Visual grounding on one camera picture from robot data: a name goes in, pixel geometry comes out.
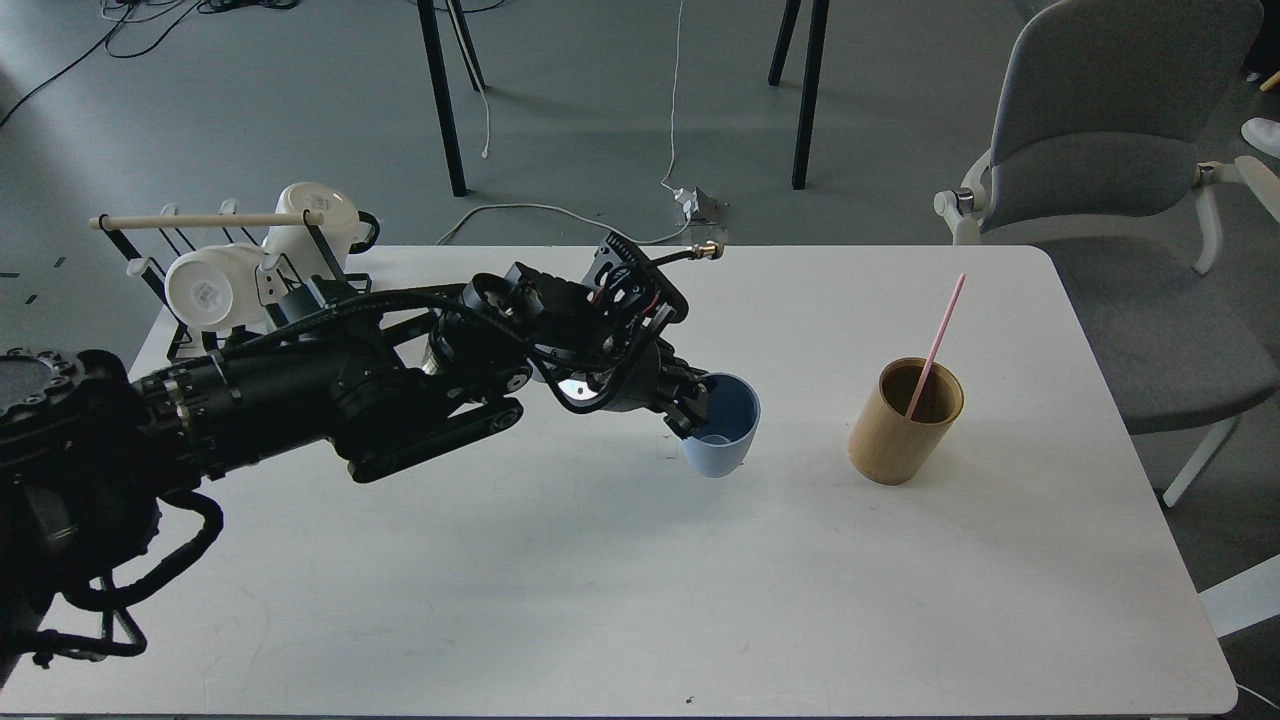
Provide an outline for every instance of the label sticker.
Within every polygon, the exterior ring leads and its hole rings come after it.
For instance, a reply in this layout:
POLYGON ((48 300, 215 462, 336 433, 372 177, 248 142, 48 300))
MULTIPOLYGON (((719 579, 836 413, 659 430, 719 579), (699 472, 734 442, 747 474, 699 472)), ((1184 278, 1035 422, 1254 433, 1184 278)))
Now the label sticker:
POLYGON ((218 304, 221 301, 221 299, 223 293, 219 292, 215 286, 207 282, 204 281, 197 282, 191 288, 191 300, 201 310, 212 310, 214 307, 218 307, 218 304))

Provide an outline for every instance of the white cable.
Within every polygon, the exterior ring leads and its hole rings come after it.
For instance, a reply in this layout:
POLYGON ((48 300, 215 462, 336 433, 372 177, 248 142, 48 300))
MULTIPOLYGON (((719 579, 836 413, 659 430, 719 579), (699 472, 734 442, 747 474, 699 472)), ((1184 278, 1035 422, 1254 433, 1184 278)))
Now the white cable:
POLYGON ((468 211, 466 215, 462 215, 462 219, 458 220, 458 223, 456 225, 453 225, 453 228, 449 229, 449 232, 447 232, 443 236, 440 236, 440 240, 435 241, 435 243, 436 245, 447 245, 449 242, 449 238, 452 238, 454 234, 457 234, 458 231, 462 229, 462 225, 466 224, 466 222, 470 220, 476 213, 481 213, 484 210, 500 210, 500 209, 508 209, 508 208, 526 208, 526 209, 552 210, 554 213, 561 213, 563 215, 568 215, 570 218, 573 218, 575 220, 581 220, 581 222, 588 223, 590 225, 595 225, 598 228, 604 228, 604 229, 607 229, 607 231, 609 231, 612 233, 617 233, 617 234, 622 236, 626 240, 630 240, 631 242, 634 242, 636 245, 657 245, 659 242, 666 242, 666 241, 668 241, 668 240, 671 240, 673 237, 677 237, 680 233, 685 232, 685 229, 689 227, 689 222, 686 220, 685 224, 681 225, 678 231, 676 231, 676 232, 673 232, 673 233, 671 233, 671 234, 668 234, 666 237, 659 237, 657 240, 635 240, 631 236, 628 236, 627 233, 620 231, 618 228, 616 228, 613 225, 602 223, 599 220, 591 220, 591 219, 584 218, 582 215, 579 215, 577 213, 572 213, 570 210, 566 210, 563 208, 557 208, 554 205, 543 205, 540 202, 500 202, 500 204, 497 204, 497 205, 480 205, 479 208, 472 208, 471 211, 468 211))
POLYGON ((667 174, 658 181, 658 184, 669 190, 672 195, 676 195, 676 188, 667 184, 667 179, 676 169, 676 88, 680 87, 680 27, 684 22, 685 0, 680 0, 680 9, 676 12, 676 69, 671 73, 671 163, 667 165, 667 174))
POLYGON ((1258 694, 1258 693, 1256 693, 1256 692, 1251 691, 1249 688, 1247 688, 1247 687, 1242 685, 1240 683, 1236 683, 1236 684, 1235 684, 1235 687, 1238 687, 1238 688, 1240 688, 1242 691, 1244 691, 1244 692, 1249 693, 1251 696, 1253 696, 1253 697, 1256 697, 1256 698, 1261 700, 1262 702, 1265 702, 1265 703, 1270 705, 1270 706, 1271 706, 1271 707, 1274 707, 1275 710, 1280 710, 1280 705, 1276 705, 1276 703, 1271 702, 1270 700, 1267 700, 1267 698, 1262 697, 1261 694, 1258 694))
POLYGON ((476 90, 480 91, 480 101, 484 102, 484 149, 480 150, 480 156, 485 160, 489 159, 489 96, 484 92, 484 83, 480 82, 480 70, 476 69, 475 64, 471 63, 471 54, 466 51, 466 42, 462 40, 462 24, 460 23, 456 14, 453 14, 453 5, 451 3, 444 4, 449 10, 449 22, 453 23, 453 35, 458 38, 458 46, 462 47, 462 60, 467 64, 467 72, 471 73, 471 78, 476 83, 476 90))

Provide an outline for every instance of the wooden dowel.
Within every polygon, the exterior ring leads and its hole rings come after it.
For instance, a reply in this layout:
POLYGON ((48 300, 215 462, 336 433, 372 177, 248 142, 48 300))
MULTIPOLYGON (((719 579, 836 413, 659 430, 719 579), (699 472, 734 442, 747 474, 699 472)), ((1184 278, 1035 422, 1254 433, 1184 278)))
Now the wooden dowel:
POLYGON ((90 218, 88 227, 96 231, 136 231, 151 228, 260 228, 268 225, 320 225, 324 214, 312 210, 301 213, 261 213, 257 215, 134 215, 90 218))

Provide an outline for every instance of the wooden cup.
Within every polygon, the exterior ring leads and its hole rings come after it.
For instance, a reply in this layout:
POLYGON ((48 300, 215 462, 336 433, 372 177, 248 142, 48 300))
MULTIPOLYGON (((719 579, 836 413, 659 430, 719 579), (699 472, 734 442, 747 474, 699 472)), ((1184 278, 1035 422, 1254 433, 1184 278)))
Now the wooden cup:
POLYGON ((960 380, 934 363, 915 416, 908 420, 906 406, 923 369, 923 357, 902 357, 886 365, 849 436, 849 459, 877 483, 896 486, 915 477, 964 407, 960 380))

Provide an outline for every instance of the light blue plastic cup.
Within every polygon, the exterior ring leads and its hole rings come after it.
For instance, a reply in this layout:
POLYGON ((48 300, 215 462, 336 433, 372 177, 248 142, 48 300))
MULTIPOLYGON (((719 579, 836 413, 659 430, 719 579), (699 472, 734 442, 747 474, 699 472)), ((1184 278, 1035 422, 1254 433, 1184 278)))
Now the light blue plastic cup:
POLYGON ((760 398, 742 378, 727 373, 703 377, 709 392, 707 424, 680 442, 685 459, 701 475, 723 478, 746 457, 760 424, 760 398))

